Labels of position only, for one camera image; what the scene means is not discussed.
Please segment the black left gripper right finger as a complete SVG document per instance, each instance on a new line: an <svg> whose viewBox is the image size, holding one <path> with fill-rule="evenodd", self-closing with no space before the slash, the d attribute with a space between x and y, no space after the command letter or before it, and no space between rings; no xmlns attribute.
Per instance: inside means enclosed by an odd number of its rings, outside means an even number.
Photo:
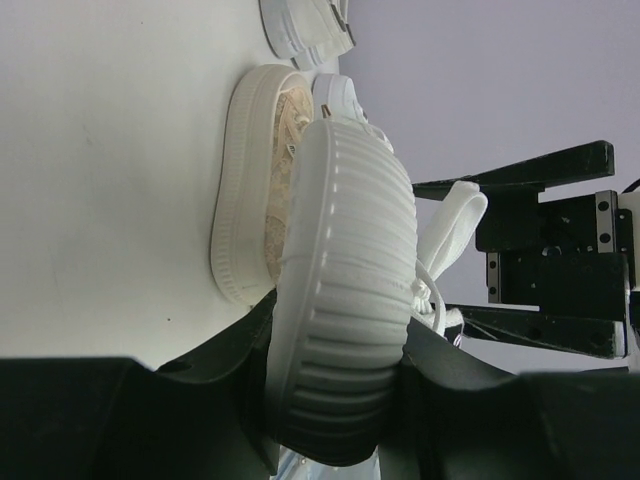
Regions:
<svg viewBox="0 0 640 480"><path fill-rule="evenodd" d="M412 321L384 479L636 479L639 376L513 375Z"/></svg>

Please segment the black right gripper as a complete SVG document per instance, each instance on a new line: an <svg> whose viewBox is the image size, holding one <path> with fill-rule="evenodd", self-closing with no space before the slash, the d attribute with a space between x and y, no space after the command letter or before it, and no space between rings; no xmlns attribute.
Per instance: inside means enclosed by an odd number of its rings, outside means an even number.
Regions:
<svg viewBox="0 0 640 480"><path fill-rule="evenodd" d="M614 146L598 140L460 178L415 183L417 198L442 200L458 181L482 191L547 188L614 175ZM508 305L621 305L627 258L617 246L618 194L542 202L536 190L488 193L475 246L486 256L488 298ZM586 314L459 305L469 338L621 359L628 307Z"/></svg>

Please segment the black white sneaker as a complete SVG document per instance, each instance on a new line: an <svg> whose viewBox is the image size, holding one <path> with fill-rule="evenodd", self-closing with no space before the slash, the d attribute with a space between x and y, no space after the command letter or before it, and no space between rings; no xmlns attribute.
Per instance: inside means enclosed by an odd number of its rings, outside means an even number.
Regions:
<svg viewBox="0 0 640 480"><path fill-rule="evenodd" d="M313 122L297 147L265 384L273 439L316 462L369 458L386 423L408 325L462 324L436 282L488 200L457 181L425 229L402 163L356 122Z"/></svg>

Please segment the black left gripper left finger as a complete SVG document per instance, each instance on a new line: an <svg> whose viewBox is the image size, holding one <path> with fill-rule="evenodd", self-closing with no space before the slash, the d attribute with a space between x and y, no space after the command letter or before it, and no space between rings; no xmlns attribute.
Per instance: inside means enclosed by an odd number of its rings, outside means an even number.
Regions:
<svg viewBox="0 0 640 480"><path fill-rule="evenodd" d="M151 370L130 358L5 359L5 479L266 479L263 388L276 297Z"/></svg>

